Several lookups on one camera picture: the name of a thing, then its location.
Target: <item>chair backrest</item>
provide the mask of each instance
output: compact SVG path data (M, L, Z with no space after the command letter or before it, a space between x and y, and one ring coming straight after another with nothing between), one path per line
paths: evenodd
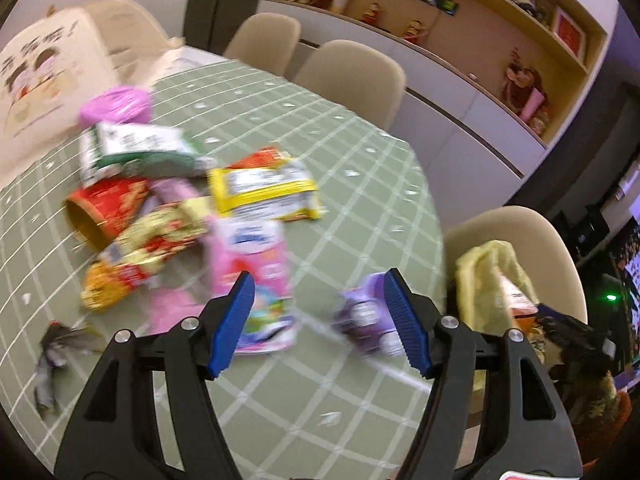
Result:
M224 56L283 75L300 40L300 22L274 12L260 12L244 20Z
M406 87L393 59L371 47L334 40L315 51L293 81L388 130Z
M489 240L513 245L542 303L587 322L582 283L562 238L543 216L525 207L493 209L448 231L444 237L447 278L455 275L456 260L462 254Z

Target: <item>green tablecloth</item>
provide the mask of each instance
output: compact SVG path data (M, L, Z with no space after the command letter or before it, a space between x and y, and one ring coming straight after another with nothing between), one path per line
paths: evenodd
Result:
M339 291L369 272L399 267L415 292L444 297L438 221L409 145L345 108L237 61L158 82L154 122L197 134L229 164L269 142L304 159L326 209L320 221L286 225L301 321L290 351L235 358L208 388L223 433L249 478L386 478L415 434L429 385L405 358L362 358L329 326ZM75 400L97 360L74 354L56 377L60 416L33 407L33 366L51 319L90 320L110 338L146 330L146 292L101 315L79 300L93 255L66 224L63 198L79 185L78 141L70 140L2 190L0 402L31 449L54 463ZM183 286L205 302L202 250L175 257L163 286ZM167 463L180 467L164 379L156 405Z

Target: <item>pink lid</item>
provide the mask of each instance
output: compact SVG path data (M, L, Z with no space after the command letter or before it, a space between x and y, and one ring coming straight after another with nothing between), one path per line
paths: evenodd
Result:
M83 128L99 121L147 124L151 121L151 95L132 86L116 86L107 90L80 108Z

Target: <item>framed picture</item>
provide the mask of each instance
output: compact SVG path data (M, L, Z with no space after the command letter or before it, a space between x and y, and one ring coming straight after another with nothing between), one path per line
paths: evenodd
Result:
M554 19L551 23L551 32L575 54L575 57L580 62L584 61L584 53L587 49L587 35L560 7L556 7Z

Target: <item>shelf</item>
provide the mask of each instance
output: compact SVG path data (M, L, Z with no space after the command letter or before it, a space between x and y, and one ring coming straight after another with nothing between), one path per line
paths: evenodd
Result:
M477 0L480 4L496 12L500 17L517 27L569 70L587 74L585 65L573 52L542 23L526 13L511 0Z

